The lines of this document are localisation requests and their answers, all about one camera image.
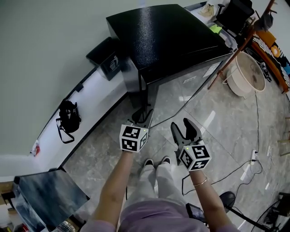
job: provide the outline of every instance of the marker cube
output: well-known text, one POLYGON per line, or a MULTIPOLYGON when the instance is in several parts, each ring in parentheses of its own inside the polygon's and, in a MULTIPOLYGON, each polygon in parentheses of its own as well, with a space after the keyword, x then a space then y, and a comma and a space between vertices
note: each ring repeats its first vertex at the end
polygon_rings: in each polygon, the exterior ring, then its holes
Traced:
POLYGON ((122 125, 119 136, 121 149, 139 152, 148 140, 148 133, 146 128, 122 125))
POLYGON ((192 145, 182 148, 179 159, 190 172, 204 169, 212 156, 207 145, 192 145))

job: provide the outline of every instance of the black countertop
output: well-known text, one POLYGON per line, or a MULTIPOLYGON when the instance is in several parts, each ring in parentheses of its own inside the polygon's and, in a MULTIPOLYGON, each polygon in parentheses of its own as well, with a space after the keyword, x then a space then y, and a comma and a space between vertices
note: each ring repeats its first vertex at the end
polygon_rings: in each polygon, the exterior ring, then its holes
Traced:
POLYGON ((222 38, 177 4, 130 10, 107 21, 146 83, 231 52, 222 38))

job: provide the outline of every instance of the wall-mounted trash bin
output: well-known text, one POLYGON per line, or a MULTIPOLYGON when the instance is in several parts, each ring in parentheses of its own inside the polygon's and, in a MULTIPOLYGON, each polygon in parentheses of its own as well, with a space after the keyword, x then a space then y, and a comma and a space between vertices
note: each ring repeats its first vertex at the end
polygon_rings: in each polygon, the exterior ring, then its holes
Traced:
POLYGON ((86 55, 91 63, 100 67, 104 77, 110 81, 119 71, 120 65, 111 37, 108 37, 86 55))

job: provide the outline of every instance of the gold bracelet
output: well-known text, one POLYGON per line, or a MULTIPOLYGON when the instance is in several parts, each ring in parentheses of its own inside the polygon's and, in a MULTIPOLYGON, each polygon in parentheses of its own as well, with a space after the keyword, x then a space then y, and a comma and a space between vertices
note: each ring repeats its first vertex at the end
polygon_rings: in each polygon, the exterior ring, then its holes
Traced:
POLYGON ((208 180, 208 178, 206 177, 205 180, 204 180, 203 182, 201 182, 200 184, 194 184, 194 187, 197 187, 197 186, 199 186, 199 185, 204 184, 205 182, 207 182, 207 180, 208 180))

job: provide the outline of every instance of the purple shirt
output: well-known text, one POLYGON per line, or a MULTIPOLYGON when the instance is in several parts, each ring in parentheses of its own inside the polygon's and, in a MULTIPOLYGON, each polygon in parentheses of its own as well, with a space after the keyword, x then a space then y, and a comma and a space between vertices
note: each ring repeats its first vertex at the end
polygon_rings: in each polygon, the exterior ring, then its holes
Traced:
MULTIPOLYGON (((119 232, 208 232, 196 219, 189 218, 186 208, 163 200, 143 201, 128 206, 121 213, 119 232)), ((115 232, 115 227, 105 221, 88 221, 81 232, 115 232)), ((227 225, 217 232, 238 232, 227 225)))

